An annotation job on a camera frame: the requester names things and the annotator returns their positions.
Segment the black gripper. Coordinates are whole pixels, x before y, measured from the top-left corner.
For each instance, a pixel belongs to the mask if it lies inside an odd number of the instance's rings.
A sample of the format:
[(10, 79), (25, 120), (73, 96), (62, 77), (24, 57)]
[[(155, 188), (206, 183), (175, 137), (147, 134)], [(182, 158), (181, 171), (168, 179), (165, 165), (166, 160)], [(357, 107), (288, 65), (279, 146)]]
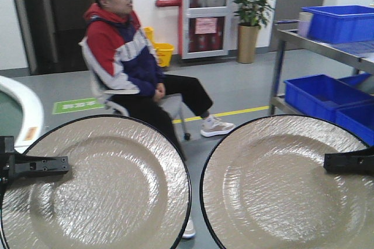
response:
[(1, 184), (8, 184), (14, 178), (66, 174), (69, 170), (70, 165), (67, 156), (15, 155), (14, 137), (1, 136)]

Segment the black gripper visible finger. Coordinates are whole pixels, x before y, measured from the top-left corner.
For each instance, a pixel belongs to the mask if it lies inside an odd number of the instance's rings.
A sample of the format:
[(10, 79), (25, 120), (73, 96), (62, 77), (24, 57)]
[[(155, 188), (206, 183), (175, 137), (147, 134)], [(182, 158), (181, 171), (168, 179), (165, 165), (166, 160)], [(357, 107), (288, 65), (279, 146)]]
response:
[(373, 147), (324, 155), (323, 167), (334, 174), (373, 175)]

